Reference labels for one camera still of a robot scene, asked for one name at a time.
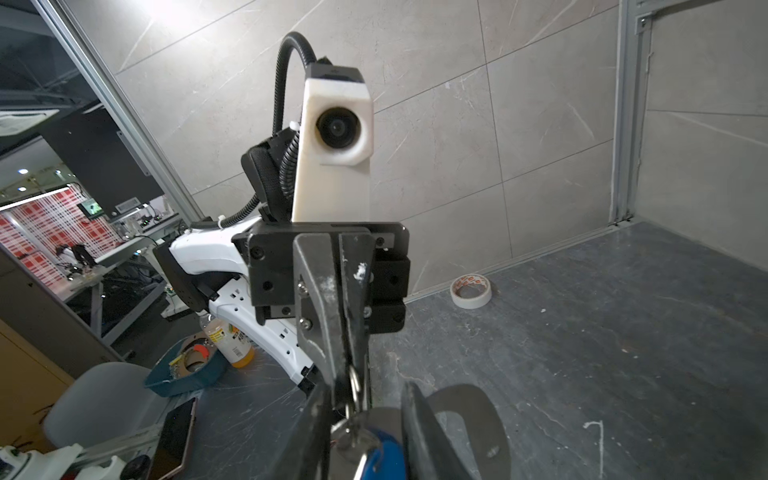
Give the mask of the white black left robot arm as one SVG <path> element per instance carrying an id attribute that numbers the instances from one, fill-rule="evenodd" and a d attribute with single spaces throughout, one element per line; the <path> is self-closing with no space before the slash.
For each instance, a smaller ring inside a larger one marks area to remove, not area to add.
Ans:
<path id="1" fill-rule="evenodd" d="M 405 320 L 407 229 L 368 214 L 372 147 L 267 140 L 241 164 L 255 195 L 238 221 L 207 219 L 159 250 L 186 304 L 222 318 L 335 409 L 367 409 L 369 339 Z"/>

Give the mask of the blue plastic key tag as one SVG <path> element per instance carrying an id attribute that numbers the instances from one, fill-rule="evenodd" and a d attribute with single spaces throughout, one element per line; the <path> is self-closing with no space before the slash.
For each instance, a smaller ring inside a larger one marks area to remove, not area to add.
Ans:
<path id="1" fill-rule="evenodd" d="M 407 469 L 404 448 L 399 440 L 382 430 L 369 433 L 375 439 L 360 460 L 355 479 L 361 480 L 406 480 Z"/>

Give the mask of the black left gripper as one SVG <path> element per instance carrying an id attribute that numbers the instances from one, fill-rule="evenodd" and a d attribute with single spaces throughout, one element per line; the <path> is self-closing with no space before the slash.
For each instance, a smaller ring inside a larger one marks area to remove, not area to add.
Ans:
<path id="1" fill-rule="evenodd" d="M 232 242 L 246 265 L 257 323 L 291 308 L 299 345 L 329 387 L 332 406 L 350 405 L 352 388 L 354 407 L 369 408 L 369 334 L 395 333 L 405 323 L 407 228 L 257 223 Z"/>

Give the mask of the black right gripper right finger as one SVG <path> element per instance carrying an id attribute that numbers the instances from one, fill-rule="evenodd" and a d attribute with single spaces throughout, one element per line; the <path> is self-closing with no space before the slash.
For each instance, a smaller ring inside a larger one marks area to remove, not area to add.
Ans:
<path id="1" fill-rule="evenodd" d="M 408 479 L 471 479 L 415 383 L 405 384 L 400 410 Z"/>

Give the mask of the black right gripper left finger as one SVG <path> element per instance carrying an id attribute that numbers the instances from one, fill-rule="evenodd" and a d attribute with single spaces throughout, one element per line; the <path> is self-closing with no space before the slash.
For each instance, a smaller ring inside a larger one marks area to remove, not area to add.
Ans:
<path id="1" fill-rule="evenodd" d="M 273 462 L 270 479 L 326 479 L 330 466 L 333 408 L 329 387 L 321 383 L 309 396 L 282 453 Z"/>

